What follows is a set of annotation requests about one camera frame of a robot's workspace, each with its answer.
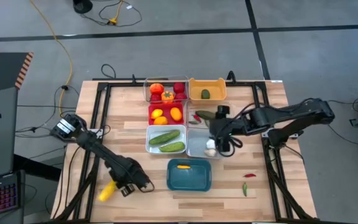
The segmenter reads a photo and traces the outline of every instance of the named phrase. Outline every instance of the green chili pepper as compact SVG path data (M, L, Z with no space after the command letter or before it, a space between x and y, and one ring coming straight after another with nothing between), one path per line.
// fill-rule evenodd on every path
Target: green chili pepper
M244 196L247 196L247 183L244 183L242 185L242 193L244 194Z

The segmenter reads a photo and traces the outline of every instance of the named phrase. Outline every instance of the garlic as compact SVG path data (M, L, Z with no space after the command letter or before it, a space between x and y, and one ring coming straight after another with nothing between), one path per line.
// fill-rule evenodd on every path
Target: garlic
M216 156L216 150L215 149L205 149L204 153L208 156L208 157L215 157Z
M216 149L215 140L213 140L213 139L208 140L206 142L206 148L207 149Z

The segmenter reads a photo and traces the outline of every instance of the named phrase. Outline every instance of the wooden table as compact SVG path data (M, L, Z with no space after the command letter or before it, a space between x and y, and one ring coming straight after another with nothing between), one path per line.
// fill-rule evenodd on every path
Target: wooden table
M83 82L78 100L76 113L84 118L88 125L92 117L97 86L98 82L96 81ZM288 104L282 82L266 82L266 86L272 106L281 107ZM245 86L228 87L226 100L235 106L237 113L245 105L253 102L251 88ZM136 190L126 198L120 192L116 192L107 202L102 203L95 200L91 216L92 222L274 221L260 135L239 136L244 143L243 148L238 149L235 155L230 158L211 161L213 183L210 191L171 191L166 184L167 163L170 159L186 157L186 155L157 156L146 152L148 105L144 100L142 87L112 88L106 122L111 126L111 131L105 135L103 144L116 154L137 160L155 184L155 191L142 194ZM99 111L102 110L102 107L103 103L101 103ZM297 151L300 150L296 140L289 140L287 145ZM62 204L58 209L58 214L63 211L65 198L67 197L70 201L78 190L84 150L78 151L75 155L70 174L70 187L68 195L66 195L68 166L76 148L75 144L71 144L67 149L63 171ZM302 160L286 149L282 150L281 155L289 191L305 211L315 217L316 212ZM256 174L257 177L243 177L247 173ZM110 181L111 178L107 169L101 162L96 184L96 197ZM247 182L248 185L247 197L242 193L244 182ZM280 210L282 216L285 217L282 195L279 190L277 192ZM84 201L86 201L87 195L86 192L83 197L80 218L85 216L86 204ZM57 190L52 214L57 209L59 196L60 187Z

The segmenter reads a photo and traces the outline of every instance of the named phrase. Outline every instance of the floor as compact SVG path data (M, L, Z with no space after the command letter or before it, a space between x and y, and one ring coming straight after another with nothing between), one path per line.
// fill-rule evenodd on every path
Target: floor
M70 85L77 90L83 80L103 77L100 67L109 63L121 78L134 74L210 79L225 77L229 70L237 79L270 77L284 81L293 104L309 97L346 102L358 97L358 0L127 1L141 12L142 22L118 28L81 18L71 0L35 0L55 33L65 39L62 43L74 64ZM252 5L254 21L246 2ZM94 1L88 16L97 17L108 4ZM113 16L114 12L104 13ZM119 23L137 18L133 9L123 8ZM250 32L255 26L260 32ZM163 32L173 30L171 35ZM181 30L193 33L179 35ZM154 33L133 37L132 32ZM255 38L261 45L256 46ZM53 93L69 74L68 59L29 0L0 0L0 52L34 52L18 104L53 105ZM75 107L76 101L76 93L69 91L63 105ZM348 122L358 113L350 105L331 106L336 114L333 128L358 142L358 128ZM17 129L40 125L52 113L52 108L19 107ZM47 126L57 121L58 114ZM318 217L358 223L358 145L340 139L327 126L308 128L300 145ZM33 157L62 146L54 138L16 138L15 153ZM60 150L34 159L58 164L62 155ZM45 198L50 193L50 210L57 183L31 176L27 183L38 193L26 205L25 223L48 220ZM26 191L27 198L33 194Z

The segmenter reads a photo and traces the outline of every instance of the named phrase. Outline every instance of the teal plastic bin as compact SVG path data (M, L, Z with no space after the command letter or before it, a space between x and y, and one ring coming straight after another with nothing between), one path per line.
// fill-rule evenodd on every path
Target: teal plastic bin
M179 169L178 165L190 166ZM203 159L172 159L168 163L167 185L170 190L208 191L211 188L211 164Z

